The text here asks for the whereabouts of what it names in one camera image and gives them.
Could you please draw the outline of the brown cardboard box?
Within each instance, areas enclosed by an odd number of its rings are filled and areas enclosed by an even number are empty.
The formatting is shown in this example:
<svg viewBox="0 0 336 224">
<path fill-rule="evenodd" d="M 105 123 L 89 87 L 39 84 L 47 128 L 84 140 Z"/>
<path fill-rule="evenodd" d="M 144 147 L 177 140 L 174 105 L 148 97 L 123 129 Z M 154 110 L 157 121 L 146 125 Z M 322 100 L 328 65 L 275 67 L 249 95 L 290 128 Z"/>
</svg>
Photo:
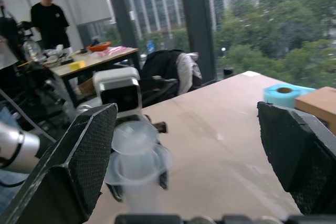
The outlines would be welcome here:
<svg viewBox="0 0 336 224">
<path fill-rule="evenodd" d="M 323 87 L 296 98 L 295 108 L 318 118 L 336 134 L 336 89 Z"/>
</svg>

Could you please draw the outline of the white garment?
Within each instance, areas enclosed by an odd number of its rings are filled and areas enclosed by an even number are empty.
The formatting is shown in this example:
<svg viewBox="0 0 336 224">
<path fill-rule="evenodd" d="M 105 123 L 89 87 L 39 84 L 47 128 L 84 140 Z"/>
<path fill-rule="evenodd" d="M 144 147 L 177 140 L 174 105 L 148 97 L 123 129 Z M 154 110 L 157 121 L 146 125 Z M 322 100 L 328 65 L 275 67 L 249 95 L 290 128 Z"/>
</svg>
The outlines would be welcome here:
<svg viewBox="0 0 336 224">
<path fill-rule="evenodd" d="M 198 52 L 181 53 L 176 60 L 179 78 L 178 95 L 198 89 L 203 84 L 200 68 L 197 64 Z"/>
</svg>

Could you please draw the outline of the clear plastic cup stack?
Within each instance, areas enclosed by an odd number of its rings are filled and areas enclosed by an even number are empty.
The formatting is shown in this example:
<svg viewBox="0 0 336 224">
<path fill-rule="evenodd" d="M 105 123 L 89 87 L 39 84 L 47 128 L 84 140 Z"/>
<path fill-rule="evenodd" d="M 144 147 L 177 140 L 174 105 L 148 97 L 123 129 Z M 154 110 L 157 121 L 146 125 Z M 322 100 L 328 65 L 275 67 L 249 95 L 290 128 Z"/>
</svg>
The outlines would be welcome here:
<svg viewBox="0 0 336 224">
<path fill-rule="evenodd" d="M 171 168 L 173 158 L 158 139 L 158 130 L 149 122 L 129 121 L 114 130 L 104 182 L 121 187 L 131 214 L 162 211 L 160 175 Z"/>
</svg>

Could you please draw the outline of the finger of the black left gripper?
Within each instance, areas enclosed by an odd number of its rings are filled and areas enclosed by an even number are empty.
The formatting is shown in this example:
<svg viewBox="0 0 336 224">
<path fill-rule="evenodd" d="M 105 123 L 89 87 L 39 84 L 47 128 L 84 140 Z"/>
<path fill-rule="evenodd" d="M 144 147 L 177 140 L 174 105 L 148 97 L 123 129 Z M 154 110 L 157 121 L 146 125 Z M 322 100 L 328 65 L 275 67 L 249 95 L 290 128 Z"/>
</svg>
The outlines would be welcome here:
<svg viewBox="0 0 336 224">
<path fill-rule="evenodd" d="M 167 124 L 163 121 L 154 123 L 154 127 L 158 130 L 159 133 L 167 133 Z M 168 174 L 167 174 L 167 172 L 163 172 L 159 176 L 159 185 L 164 190 L 168 190 Z"/>
<path fill-rule="evenodd" d="M 110 185 L 106 183 L 106 186 L 108 187 L 110 193 L 117 202 L 123 202 L 123 190 L 120 185 Z"/>
</svg>

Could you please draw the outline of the person in black t-shirt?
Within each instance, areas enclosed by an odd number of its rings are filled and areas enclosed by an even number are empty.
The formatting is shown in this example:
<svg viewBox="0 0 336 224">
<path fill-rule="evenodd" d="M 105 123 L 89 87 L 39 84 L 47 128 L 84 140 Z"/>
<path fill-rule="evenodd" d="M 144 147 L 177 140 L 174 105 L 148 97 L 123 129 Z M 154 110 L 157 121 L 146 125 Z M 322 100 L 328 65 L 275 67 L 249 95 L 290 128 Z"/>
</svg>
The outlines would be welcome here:
<svg viewBox="0 0 336 224">
<path fill-rule="evenodd" d="M 65 49 L 71 47 L 67 35 L 69 23 L 62 8 L 53 0 L 40 0 L 30 9 L 33 27 L 40 33 L 45 49 L 54 49 L 63 45 Z"/>
</svg>

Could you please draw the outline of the orange bowl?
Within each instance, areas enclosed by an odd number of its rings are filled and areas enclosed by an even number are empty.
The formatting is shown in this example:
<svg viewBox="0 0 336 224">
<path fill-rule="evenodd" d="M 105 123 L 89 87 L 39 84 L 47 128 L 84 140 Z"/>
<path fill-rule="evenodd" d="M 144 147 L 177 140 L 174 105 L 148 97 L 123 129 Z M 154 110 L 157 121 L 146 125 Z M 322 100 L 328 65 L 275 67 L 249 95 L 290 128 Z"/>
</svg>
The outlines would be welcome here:
<svg viewBox="0 0 336 224">
<path fill-rule="evenodd" d="M 90 46 L 87 47 L 87 49 L 90 52 L 100 52 L 100 51 L 104 51 L 107 48 L 109 48 L 111 46 L 111 42 L 93 42 Z"/>
</svg>

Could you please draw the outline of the teal tape roll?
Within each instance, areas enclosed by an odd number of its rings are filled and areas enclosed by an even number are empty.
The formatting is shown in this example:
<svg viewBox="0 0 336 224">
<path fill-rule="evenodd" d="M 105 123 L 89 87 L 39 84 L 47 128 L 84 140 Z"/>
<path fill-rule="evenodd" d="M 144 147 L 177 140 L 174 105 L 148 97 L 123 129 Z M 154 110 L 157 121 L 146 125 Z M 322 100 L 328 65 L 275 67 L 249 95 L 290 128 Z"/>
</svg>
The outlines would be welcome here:
<svg viewBox="0 0 336 224">
<path fill-rule="evenodd" d="M 295 108 L 296 98 L 313 92 L 314 88 L 293 84 L 277 84 L 264 89 L 264 102 L 288 108 Z"/>
</svg>

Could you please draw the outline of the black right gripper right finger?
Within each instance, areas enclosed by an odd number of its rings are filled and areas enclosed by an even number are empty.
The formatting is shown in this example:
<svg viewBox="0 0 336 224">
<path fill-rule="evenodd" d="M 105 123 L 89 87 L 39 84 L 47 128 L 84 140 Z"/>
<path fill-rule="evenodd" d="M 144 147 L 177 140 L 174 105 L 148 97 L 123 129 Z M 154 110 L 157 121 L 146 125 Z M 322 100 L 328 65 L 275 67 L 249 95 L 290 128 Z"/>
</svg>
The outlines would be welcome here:
<svg viewBox="0 0 336 224">
<path fill-rule="evenodd" d="M 336 215 L 336 135 L 314 115 L 258 102 L 260 136 L 284 191 L 304 215 Z"/>
</svg>

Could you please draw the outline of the dark window pillar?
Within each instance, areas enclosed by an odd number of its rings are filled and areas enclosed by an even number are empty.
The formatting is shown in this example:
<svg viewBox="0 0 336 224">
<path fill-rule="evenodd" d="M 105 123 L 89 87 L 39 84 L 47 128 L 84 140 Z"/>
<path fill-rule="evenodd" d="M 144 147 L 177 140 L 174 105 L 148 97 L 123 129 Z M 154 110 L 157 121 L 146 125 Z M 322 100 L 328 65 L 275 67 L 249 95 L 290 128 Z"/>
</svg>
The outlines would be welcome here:
<svg viewBox="0 0 336 224">
<path fill-rule="evenodd" d="M 199 53 L 204 82 L 216 79 L 216 66 L 209 0 L 182 0 L 190 50 Z"/>
</svg>

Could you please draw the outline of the pink striped cloth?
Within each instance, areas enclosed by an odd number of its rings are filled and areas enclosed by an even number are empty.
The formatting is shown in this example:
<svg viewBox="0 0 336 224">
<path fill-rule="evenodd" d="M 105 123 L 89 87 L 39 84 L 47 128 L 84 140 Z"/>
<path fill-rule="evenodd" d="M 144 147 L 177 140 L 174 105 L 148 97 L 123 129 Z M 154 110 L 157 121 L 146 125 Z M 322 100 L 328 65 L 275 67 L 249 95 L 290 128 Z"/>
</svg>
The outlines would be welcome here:
<svg viewBox="0 0 336 224">
<path fill-rule="evenodd" d="M 128 49 L 127 47 L 123 47 L 123 46 L 108 47 L 107 49 L 103 51 L 92 52 L 89 56 L 94 57 L 94 58 L 101 58 L 101 57 L 105 57 L 105 56 L 111 55 L 116 52 L 125 51 L 127 49 Z"/>
</svg>

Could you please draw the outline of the yellow block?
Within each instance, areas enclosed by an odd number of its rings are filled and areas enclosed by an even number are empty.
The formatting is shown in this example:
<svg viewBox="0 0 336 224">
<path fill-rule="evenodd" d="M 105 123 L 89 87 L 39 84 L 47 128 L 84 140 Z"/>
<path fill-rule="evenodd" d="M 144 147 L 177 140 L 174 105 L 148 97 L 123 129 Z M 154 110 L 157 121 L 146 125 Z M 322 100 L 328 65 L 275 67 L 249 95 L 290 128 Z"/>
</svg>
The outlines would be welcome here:
<svg viewBox="0 0 336 224">
<path fill-rule="evenodd" d="M 69 69 L 71 71 L 77 71 L 79 69 L 84 68 L 85 66 L 86 66 L 85 61 L 83 61 L 83 60 L 82 61 L 75 61 L 75 62 L 72 62 L 72 63 L 69 64 Z"/>
</svg>

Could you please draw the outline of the wooden background table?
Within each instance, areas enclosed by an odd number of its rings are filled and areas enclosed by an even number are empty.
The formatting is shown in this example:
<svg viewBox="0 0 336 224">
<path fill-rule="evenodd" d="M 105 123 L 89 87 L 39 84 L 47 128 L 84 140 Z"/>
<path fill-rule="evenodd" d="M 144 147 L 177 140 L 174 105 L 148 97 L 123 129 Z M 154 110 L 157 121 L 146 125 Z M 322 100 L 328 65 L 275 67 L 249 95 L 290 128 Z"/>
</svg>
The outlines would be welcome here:
<svg viewBox="0 0 336 224">
<path fill-rule="evenodd" d="M 49 70 L 54 74 L 54 76 L 58 76 L 63 81 L 74 107 L 77 107 L 81 103 L 81 100 L 77 98 L 77 95 L 70 85 L 69 80 L 73 78 L 77 78 L 86 74 L 91 74 L 95 71 L 117 68 L 119 66 L 115 66 L 115 64 L 120 63 L 124 60 L 131 61 L 129 65 L 134 66 L 139 74 L 141 74 L 140 56 L 137 48 L 126 48 L 125 50 L 113 52 L 107 56 L 100 58 L 92 57 L 89 55 L 89 53 L 79 54 L 73 56 L 73 60 L 84 61 L 85 66 L 77 70 L 71 70 L 70 64 L 66 64 L 58 67 L 49 68 Z"/>
</svg>

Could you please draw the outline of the clear plastic bottle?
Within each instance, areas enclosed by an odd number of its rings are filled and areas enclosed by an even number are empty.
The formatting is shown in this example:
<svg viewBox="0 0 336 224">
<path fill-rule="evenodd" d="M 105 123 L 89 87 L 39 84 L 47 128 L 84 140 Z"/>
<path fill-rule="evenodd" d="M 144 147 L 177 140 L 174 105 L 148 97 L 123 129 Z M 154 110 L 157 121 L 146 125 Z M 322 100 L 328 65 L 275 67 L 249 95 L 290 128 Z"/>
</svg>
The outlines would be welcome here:
<svg viewBox="0 0 336 224">
<path fill-rule="evenodd" d="M 26 58 L 34 62 L 43 62 L 45 61 L 45 56 L 41 50 L 41 47 L 34 40 L 27 38 L 23 44 L 23 49 L 26 55 Z"/>
</svg>

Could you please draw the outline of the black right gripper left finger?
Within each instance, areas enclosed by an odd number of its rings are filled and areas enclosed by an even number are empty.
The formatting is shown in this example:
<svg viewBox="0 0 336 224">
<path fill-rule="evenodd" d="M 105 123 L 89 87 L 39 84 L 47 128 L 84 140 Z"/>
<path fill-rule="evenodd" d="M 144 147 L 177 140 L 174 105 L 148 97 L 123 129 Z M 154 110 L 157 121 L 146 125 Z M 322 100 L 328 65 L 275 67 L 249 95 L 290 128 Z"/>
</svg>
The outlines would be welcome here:
<svg viewBox="0 0 336 224">
<path fill-rule="evenodd" d="M 79 114 L 41 157 L 0 224 L 83 224 L 96 207 L 117 119 L 115 103 Z"/>
</svg>

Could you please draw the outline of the chair with black jacket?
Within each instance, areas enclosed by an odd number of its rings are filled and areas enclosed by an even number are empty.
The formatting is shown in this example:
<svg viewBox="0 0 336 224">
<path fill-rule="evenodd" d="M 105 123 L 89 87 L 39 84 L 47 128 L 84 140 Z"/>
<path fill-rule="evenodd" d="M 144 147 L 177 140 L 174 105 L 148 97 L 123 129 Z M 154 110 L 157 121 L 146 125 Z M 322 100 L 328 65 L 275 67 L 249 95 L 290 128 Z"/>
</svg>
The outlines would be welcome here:
<svg viewBox="0 0 336 224">
<path fill-rule="evenodd" d="M 160 50 L 147 55 L 140 80 L 143 107 L 179 96 L 176 60 L 183 52 Z"/>
</svg>

